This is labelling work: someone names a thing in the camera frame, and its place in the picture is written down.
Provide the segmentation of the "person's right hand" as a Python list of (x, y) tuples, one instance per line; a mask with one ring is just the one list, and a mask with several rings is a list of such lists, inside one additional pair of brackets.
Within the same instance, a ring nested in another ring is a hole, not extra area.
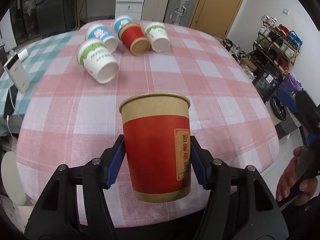
[[(297, 182), (296, 166), (301, 155), (302, 147), (295, 148), (293, 150), (294, 157), (290, 160), (289, 164), (285, 168), (283, 174), (281, 175), (277, 190), (276, 190), (276, 200), (281, 201), (287, 198), (290, 194), (290, 190)], [(299, 190), (301, 193), (293, 201), (293, 205), (301, 206), (306, 204), (317, 191), (317, 178), (309, 178), (300, 183)]]

